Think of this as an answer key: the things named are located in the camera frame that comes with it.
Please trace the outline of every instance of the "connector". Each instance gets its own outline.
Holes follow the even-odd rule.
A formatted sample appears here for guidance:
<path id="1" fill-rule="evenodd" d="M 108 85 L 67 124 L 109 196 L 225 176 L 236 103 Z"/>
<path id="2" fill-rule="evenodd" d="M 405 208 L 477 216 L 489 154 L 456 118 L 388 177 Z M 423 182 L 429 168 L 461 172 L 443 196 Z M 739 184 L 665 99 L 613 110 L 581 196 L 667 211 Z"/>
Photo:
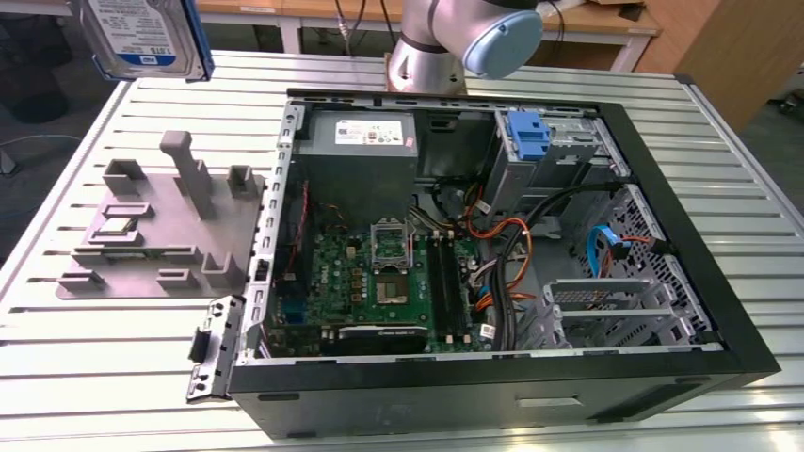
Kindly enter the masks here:
<path id="1" fill-rule="evenodd" d="M 508 132 L 516 143 L 516 154 L 523 160 L 541 160 L 551 148 L 551 128 L 541 121 L 539 113 L 511 111 Z"/>
<path id="2" fill-rule="evenodd" d="M 675 254 L 676 247 L 665 240 L 651 237 L 651 240 L 648 241 L 648 251 L 653 254 Z"/>

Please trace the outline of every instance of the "metal table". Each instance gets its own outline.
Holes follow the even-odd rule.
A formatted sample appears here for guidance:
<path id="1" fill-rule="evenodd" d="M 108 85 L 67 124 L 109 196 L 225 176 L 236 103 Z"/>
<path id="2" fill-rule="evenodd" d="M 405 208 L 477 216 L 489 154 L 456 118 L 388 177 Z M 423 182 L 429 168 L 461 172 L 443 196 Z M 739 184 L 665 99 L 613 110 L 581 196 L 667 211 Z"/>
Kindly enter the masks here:
<path id="1" fill-rule="evenodd" d="M 624 104 L 783 372 L 637 424 L 272 443 L 233 403 L 185 405 L 191 333 L 205 299 L 61 300 L 112 158 L 171 171 L 165 128 L 193 133 L 211 171 L 272 178 L 288 87 L 383 89 L 383 62 L 217 52 L 208 83 L 120 84 L 0 272 L 0 448 L 165 450 L 799 450 L 804 444 L 804 222 L 695 87 L 672 76 L 528 68 L 467 80 L 476 94 Z"/>

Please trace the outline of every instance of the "green circuit board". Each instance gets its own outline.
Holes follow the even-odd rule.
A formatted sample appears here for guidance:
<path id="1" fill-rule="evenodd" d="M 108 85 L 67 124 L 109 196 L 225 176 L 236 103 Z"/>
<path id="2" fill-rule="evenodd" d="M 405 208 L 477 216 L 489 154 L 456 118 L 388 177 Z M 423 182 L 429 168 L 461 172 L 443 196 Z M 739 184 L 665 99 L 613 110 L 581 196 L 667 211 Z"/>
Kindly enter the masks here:
<path id="1" fill-rule="evenodd" d="M 377 236 L 379 254 L 397 256 L 400 239 Z M 460 338 L 453 344 L 436 339 L 433 309 L 429 295 L 425 237 L 412 240 L 412 267 L 407 274 L 372 270 L 369 234 L 331 232 L 315 239 L 312 291 L 307 299 L 307 325 L 328 326 L 407 324 L 427 327 L 431 341 L 428 351 L 455 352 L 483 349 L 472 327 L 471 343 Z M 471 240 L 455 241 L 455 255 L 468 263 L 476 255 Z"/>

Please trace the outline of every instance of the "floor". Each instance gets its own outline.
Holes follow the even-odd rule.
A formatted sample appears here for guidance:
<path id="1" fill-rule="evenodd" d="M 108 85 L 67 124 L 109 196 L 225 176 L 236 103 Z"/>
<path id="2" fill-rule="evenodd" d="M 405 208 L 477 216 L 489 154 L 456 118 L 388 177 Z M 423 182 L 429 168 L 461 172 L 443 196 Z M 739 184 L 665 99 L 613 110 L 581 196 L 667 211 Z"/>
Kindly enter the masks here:
<path id="1" fill-rule="evenodd" d="M 65 93 L 69 113 L 44 124 L 23 124 L 0 108 L 0 141 L 36 135 L 81 138 L 115 88 L 104 81 L 89 60 L 89 49 L 71 20 L 64 21 L 64 33 L 73 49 L 73 60 L 55 68 L 55 77 Z M 205 24 L 215 49 L 243 51 L 281 51 L 281 39 L 272 27 Z M 343 44 L 335 31 L 305 30 L 304 48 L 308 53 L 341 55 Z M 355 54 L 381 57 L 391 50 L 391 40 L 381 32 L 357 33 Z M 741 135 L 756 158 L 788 194 L 799 210 L 804 210 L 804 121 L 780 115 L 767 105 Z M 0 146 L 17 163 L 12 176 L 0 175 L 0 266 L 24 233 L 36 209 L 45 199 L 60 172 L 76 150 L 77 140 L 67 137 L 41 137 Z"/>

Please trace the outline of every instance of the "wire bundle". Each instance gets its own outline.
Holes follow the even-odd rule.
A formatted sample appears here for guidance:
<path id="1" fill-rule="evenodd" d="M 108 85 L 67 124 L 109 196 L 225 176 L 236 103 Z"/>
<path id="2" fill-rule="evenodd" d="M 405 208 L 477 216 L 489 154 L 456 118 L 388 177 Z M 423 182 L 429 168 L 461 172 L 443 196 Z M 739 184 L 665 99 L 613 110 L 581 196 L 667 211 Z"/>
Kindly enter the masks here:
<path id="1" fill-rule="evenodd" d="M 548 196 L 529 212 L 523 223 L 515 223 L 515 225 L 519 229 L 529 230 L 531 227 L 539 222 L 541 217 L 547 215 L 551 209 L 553 209 L 560 202 L 575 194 L 587 191 L 616 191 L 621 188 L 621 186 L 623 184 L 620 182 L 612 182 L 564 188 Z M 513 307 L 513 298 L 519 298 L 519 295 L 527 294 L 515 295 L 511 293 L 505 283 L 505 263 L 508 261 L 508 256 L 511 256 L 513 253 L 513 248 L 516 247 L 516 243 L 519 242 L 520 238 L 521 234 L 511 235 L 505 243 L 503 253 L 500 253 L 496 259 L 496 264 L 489 278 L 491 303 L 495 309 L 497 323 L 503 326 L 503 328 L 497 328 L 497 331 L 501 333 L 495 334 L 493 337 L 492 346 L 495 350 L 516 350 L 516 312 Z"/>

